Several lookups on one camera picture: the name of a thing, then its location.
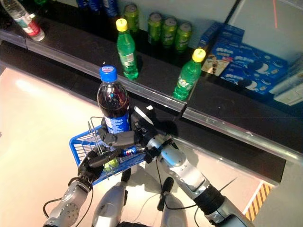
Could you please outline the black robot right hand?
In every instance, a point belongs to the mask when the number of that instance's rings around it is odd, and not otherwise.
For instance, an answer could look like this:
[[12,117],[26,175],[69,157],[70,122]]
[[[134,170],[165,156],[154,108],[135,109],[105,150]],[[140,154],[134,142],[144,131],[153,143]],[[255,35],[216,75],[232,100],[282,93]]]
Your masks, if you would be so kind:
[[102,125],[98,129],[98,134],[101,141],[106,145],[121,149],[137,144],[140,144],[143,148],[158,149],[168,143],[168,137],[160,133],[148,115],[137,106],[131,110],[130,125],[130,131],[117,134],[110,133],[107,127]]

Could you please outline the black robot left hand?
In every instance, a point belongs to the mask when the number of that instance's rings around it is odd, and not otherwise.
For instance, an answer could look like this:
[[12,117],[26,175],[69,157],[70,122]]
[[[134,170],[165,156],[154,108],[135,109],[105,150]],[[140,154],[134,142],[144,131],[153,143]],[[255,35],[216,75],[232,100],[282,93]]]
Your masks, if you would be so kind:
[[104,164],[118,157],[122,149],[118,148],[112,152],[100,154],[98,147],[94,147],[81,161],[78,166],[78,177],[80,181],[92,189],[92,183],[102,174]]

